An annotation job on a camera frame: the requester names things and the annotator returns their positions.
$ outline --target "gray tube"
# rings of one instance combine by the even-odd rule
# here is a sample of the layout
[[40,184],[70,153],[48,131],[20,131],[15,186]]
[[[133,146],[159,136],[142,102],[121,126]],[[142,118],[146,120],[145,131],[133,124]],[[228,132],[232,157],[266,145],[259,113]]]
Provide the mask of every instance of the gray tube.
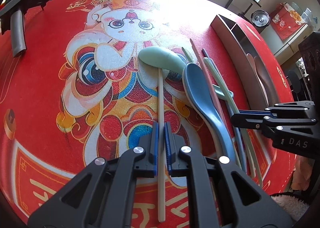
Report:
[[17,10],[11,15],[10,33],[13,57],[18,57],[26,51],[26,43],[24,40],[24,15],[21,10]]

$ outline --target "table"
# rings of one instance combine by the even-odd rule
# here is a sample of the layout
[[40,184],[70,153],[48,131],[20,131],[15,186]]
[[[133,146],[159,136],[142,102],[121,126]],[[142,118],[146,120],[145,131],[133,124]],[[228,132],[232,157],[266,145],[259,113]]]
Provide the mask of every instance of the table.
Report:
[[[193,54],[191,37],[199,51],[206,48],[214,59],[239,109],[249,109],[235,67],[210,27],[216,14],[238,23],[272,76],[280,102],[292,101],[280,66],[254,27],[207,0],[52,0],[44,11],[28,11],[24,56],[12,58],[9,31],[0,37],[0,184],[24,222],[94,158],[118,157],[151,132],[157,120],[158,71],[138,61],[142,48],[164,46],[187,61],[181,47]],[[188,145],[214,156],[207,126],[186,105],[181,76],[164,75],[165,121]],[[277,151],[271,158],[270,144],[251,130],[249,135],[263,189],[282,191],[295,155]],[[167,177],[165,223],[157,222],[156,204],[156,180],[139,180],[132,227],[188,226],[184,178]]]

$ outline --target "silver screw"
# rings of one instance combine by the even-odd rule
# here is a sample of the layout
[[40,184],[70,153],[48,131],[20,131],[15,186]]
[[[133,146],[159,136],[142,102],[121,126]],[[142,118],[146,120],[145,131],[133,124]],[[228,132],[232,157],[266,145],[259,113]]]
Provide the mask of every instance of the silver screw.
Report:
[[230,159],[227,156],[223,155],[219,157],[219,161],[223,164],[228,164],[230,162]]
[[133,149],[133,152],[136,153],[136,154],[141,154],[143,153],[144,149],[143,147],[141,146],[136,146],[134,149]]
[[105,161],[105,159],[104,159],[103,157],[98,157],[98,158],[96,158],[96,160],[94,161],[94,163],[95,163],[96,165],[103,165],[105,162],[106,162],[106,161]]
[[190,148],[189,146],[183,146],[183,147],[181,148],[181,151],[182,151],[183,153],[190,153],[190,152],[191,152],[191,148]]

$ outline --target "fluffy cloth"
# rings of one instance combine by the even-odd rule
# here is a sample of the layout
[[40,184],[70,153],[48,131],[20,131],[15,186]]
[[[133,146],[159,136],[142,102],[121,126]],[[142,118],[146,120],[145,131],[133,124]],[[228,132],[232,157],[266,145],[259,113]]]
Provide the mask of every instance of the fluffy cloth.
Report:
[[271,198],[281,206],[294,221],[298,221],[307,211],[309,205],[293,193],[271,195]]

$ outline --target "mint green spoon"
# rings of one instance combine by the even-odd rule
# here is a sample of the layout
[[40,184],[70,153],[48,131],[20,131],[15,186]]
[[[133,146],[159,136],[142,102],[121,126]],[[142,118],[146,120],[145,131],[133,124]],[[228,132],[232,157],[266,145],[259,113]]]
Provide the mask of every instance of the mint green spoon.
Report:
[[[182,50],[188,60],[193,63],[190,54],[188,54],[183,47]],[[156,68],[173,71],[180,75],[182,75],[183,69],[187,66],[176,53],[167,48],[159,46],[150,46],[143,48],[139,52],[138,57],[145,64]],[[226,97],[224,96],[223,91],[219,86],[213,84],[213,88],[219,99],[226,100]],[[230,96],[233,97],[233,92],[229,91],[229,93]]]

